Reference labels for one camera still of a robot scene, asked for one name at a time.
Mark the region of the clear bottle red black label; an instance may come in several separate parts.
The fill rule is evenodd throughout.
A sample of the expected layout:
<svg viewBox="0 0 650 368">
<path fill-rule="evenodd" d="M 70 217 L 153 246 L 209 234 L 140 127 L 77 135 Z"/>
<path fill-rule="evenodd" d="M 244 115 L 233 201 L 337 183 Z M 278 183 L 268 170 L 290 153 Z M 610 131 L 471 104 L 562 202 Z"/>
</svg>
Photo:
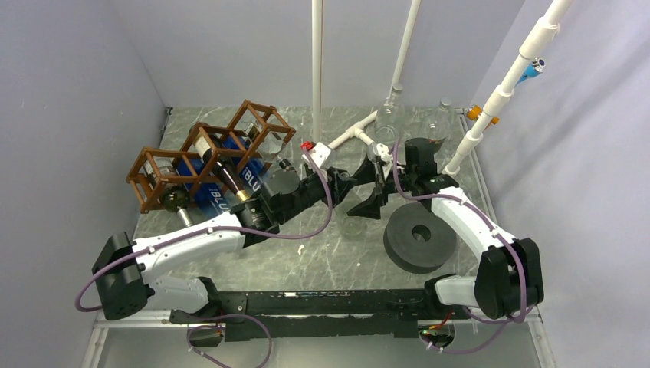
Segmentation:
<svg viewBox="0 0 650 368">
<path fill-rule="evenodd" d="M 393 84 L 389 96 L 377 109 L 374 126 L 374 137 L 377 143 L 392 147 L 402 135 L 406 116 L 402 92 L 403 86 L 401 84 Z"/>
</svg>

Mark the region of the dark wine bottle gold cap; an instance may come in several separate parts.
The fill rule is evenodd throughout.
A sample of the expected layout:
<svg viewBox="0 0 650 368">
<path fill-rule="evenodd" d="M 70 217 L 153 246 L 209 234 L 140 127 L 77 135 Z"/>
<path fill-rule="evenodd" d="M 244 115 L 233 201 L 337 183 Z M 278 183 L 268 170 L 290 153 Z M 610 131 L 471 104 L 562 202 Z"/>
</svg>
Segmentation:
<svg viewBox="0 0 650 368">
<path fill-rule="evenodd" d="M 201 156 L 201 160 L 207 166 L 208 161 L 215 157 L 216 161 L 210 168 L 210 172 L 217 177 L 225 188 L 229 189 L 240 202 L 248 201 L 250 196 L 239 177 L 236 166 L 231 160 L 232 156 L 224 156 L 219 152 L 215 152 L 210 146 L 210 142 L 212 142 L 217 149 L 223 150 L 226 149 L 224 147 L 224 142 L 222 142 L 214 133 L 209 133 L 207 137 L 208 138 L 205 138 L 201 133 L 197 133 L 192 141 L 192 145 L 196 152 Z"/>
</svg>

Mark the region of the tall clear bottle black label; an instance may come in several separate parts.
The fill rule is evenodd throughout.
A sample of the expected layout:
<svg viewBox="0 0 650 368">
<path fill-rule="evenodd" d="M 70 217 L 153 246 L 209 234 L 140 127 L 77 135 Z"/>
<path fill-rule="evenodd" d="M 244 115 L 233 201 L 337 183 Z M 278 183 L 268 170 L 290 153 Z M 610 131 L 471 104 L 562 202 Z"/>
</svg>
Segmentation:
<svg viewBox="0 0 650 368">
<path fill-rule="evenodd" d="M 343 215 L 338 221 L 340 234 L 344 238 L 358 238 L 367 230 L 367 221 L 362 217 Z"/>
</svg>

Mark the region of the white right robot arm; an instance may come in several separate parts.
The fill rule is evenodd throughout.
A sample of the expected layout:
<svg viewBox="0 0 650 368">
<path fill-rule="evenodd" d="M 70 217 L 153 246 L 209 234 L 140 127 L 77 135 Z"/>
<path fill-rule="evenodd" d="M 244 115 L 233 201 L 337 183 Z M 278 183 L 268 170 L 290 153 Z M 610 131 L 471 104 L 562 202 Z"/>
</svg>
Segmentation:
<svg viewBox="0 0 650 368">
<path fill-rule="evenodd" d="M 540 252 L 530 238 L 518 238 L 500 228 L 465 194 L 451 176 L 438 172 L 434 160 L 441 142 L 414 138 L 405 142 L 406 161 L 397 160 L 397 149 L 381 143 L 367 148 L 366 158 L 354 176 L 373 183 L 371 195 L 347 215 L 380 219 L 389 195 L 396 193 L 413 202 L 413 220 L 432 219 L 445 235 L 457 235 L 478 260 L 475 276 L 451 274 L 436 278 L 433 291 L 422 298 L 424 312 L 440 318 L 452 305 L 477 308 L 494 322 L 523 320 L 544 299 Z"/>
</svg>

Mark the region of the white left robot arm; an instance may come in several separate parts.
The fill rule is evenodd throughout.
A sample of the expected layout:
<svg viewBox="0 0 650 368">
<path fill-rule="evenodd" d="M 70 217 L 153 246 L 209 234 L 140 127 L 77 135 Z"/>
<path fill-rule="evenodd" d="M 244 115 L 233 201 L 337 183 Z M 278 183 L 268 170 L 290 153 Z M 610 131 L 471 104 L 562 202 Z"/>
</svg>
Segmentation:
<svg viewBox="0 0 650 368">
<path fill-rule="evenodd" d="M 193 314 L 202 322 L 214 320 L 221 302 L 213 281 L 207 277 L 171 278 L 167 272 L 269 238 L 289 239 L 280 233 L 281 225 L 318 202 L 333 210 L 358 183 L 347 171 L 336 168 L 318 169 L 304 179 L 291 170 L 279 169 L 250 199 L 205 222 L 135 240 L 125 232 L 112 235 L 91 268 L 99 308 L 108 320 L 120 320 L 146 308 L 171 308 Z"/>
</svg>

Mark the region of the blue label clear bottle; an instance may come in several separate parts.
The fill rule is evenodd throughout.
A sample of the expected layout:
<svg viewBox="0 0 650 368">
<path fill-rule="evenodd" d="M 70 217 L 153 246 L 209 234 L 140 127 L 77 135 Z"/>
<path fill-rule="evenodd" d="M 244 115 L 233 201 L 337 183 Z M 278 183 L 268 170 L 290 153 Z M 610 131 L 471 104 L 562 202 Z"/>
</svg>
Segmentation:
<svg viewBox="0 0 650 368">
<path fill-rule="evenodd" d="M 248 138 L 244 139 L 241 136 L 237 136 L 237 138 L 246 149 L 249 147 Z M 239 150 L 232 137 L 226 139 L 224 147 L 230 150 Z M 234 165 L 237 166 L 241 161 L 241 157 L 233 156 L 231 160 Z M 249 158 L 244 168 L 239 171 L 240 178 L 251 192 L 256 192 L 261 188 L 263 177 L 266 175 L 266 169 L 264 168 L 265 165 L 266 162 L 259 158 Z"/>
</svg>

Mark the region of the clear bottle black cap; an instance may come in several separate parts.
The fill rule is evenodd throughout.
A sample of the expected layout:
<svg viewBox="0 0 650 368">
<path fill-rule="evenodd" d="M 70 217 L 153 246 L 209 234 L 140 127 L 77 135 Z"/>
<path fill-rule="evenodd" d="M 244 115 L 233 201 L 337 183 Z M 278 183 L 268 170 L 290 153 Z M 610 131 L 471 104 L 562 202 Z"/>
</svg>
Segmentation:
<svg viewBox="0 0 650 368">
<path fill-rule="evenodd" d="M 250 146 L 262 133 L 262 125 L 259 123 L 250 122 L 246 127 L 245 143 Z M 292 170 L 295 168 L 289 159 L 281 156 L 286 143 L 275 132 L 269 132 L 261 141 L 257 148 L 257 152 L 261 156 L 261 161 L 264 164 L 278 164 L 281 169 Z"/>
</svg>

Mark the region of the brown wooden wine rack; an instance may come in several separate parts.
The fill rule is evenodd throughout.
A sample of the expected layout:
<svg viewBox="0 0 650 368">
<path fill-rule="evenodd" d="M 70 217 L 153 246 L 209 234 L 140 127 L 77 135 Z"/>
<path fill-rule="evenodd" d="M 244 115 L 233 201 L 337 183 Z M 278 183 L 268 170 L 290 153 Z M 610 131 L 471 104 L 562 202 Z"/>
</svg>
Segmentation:
<svg viewBox="0 0 650 368">
<path fill-rule="evenodd" d="M 253 193 L 240 177 L 246 166 L 258 161 L 266 172 L 295 133 L 276 107 L 244 100 L 227 126 L 196 122 L 178 149 L 142 148 L 126 182 L 142 214 L 196 207 L 205 184 L 243 202 Z"/>
</svg>

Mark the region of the dark bottle silver cap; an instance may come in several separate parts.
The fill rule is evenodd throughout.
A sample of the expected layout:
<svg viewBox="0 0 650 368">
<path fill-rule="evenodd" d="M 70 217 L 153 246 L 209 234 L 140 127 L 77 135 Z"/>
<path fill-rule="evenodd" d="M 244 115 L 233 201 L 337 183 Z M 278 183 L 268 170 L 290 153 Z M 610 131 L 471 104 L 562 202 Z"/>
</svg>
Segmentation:
<svg viewBox="0 0 650 368">
<path fill-rule="evenodd" d="M 167 186 L 160 196 L 160 202 L 166 211 L 176 213 L 186 228 L 194 225 L 188 211 L 190 197 L 184 185 Z"/>
</svg>

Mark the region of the black round perforated speaker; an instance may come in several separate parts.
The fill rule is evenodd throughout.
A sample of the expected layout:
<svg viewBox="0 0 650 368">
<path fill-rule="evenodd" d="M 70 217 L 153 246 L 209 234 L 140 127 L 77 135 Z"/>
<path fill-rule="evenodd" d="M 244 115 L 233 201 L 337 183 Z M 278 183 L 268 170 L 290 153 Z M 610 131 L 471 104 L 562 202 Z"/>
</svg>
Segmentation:
<svg viewBox="0 0 650 368">
<path fill-rule="evenodd" d="M 413 202 L 391 214 L 383 233 L 390 260 L 412 274 L 438 270 L 456 251 L 455 231 L 441 218 Z"/>
</svg>

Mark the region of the orange clip on pipe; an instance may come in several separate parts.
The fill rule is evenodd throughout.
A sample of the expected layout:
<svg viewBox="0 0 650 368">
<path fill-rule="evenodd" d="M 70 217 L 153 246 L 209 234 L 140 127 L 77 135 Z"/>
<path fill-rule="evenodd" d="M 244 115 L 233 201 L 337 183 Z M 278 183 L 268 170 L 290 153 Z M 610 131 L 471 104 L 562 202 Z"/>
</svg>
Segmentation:
<svg viewBox="0 0 650 368">
<path fill-rule="evenodd" d="M 472 107 L 468 107 L 465 110 L 464 115 L 469 120 L 476 121 L 479 118 L 479 116 L 482 114 L 482 112 L 483 112 L 483 110 L 482 110 L 481 107 L 479 107 L 478 105 L 474 105 Z M 500 121 L 499 117 L 492 117 L 491 120 L 490 120 L 489 125 L 496 125 L 496 124 L 498 124 L 499 121 Z"/>
</svg>

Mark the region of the blue clip on pipe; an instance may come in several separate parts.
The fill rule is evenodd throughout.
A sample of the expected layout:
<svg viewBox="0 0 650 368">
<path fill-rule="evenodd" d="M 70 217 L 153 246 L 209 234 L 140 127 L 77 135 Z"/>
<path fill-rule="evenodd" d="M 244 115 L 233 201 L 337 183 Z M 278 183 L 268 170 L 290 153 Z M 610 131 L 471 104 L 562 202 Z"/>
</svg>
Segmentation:
<svg viewBox="0 0 650 368">
<path fill-rule="evenodd" d="M 520 76 L 519 80 L 516 83 L 516 86 L 526 80 L 535 78 L 538 75 L 542 74 L 545 70 L 545 67 L 546 62 L 543 58 L 534 58 Z"/>
</svg>

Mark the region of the clear bottle by right wall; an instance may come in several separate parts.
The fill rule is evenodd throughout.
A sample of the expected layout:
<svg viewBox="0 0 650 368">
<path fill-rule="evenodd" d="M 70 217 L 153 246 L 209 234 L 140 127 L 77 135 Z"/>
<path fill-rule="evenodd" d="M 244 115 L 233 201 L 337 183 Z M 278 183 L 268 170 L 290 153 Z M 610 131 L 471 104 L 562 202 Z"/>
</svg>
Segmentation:
<svg viewBox="0 0 650 368">
<path fill-rule="evenodd" d="M 451 135 L 451 124 L 455 117 L 452 101 L 442 98 L 438 106 L 424 118 L 420 127 L 420 136 L 442 146 Z"/>
</svg>

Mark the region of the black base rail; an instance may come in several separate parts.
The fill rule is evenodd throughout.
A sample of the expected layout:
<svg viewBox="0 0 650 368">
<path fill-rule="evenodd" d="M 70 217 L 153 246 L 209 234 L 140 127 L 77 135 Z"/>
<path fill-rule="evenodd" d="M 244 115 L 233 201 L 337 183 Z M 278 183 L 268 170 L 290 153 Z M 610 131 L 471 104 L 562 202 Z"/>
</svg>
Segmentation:
<svg viewBox="0 0 650 368">
<path fill-rule="evenodd" d="M 389 335 L 414 338 L 430 324 L 450 327 L 469 316 L 426 289 L 348 291 L 223 291 L 196 314 L 171 311 L 172 324 L 216 324 L 227 342 L 253 338 Z"/>
</svg>

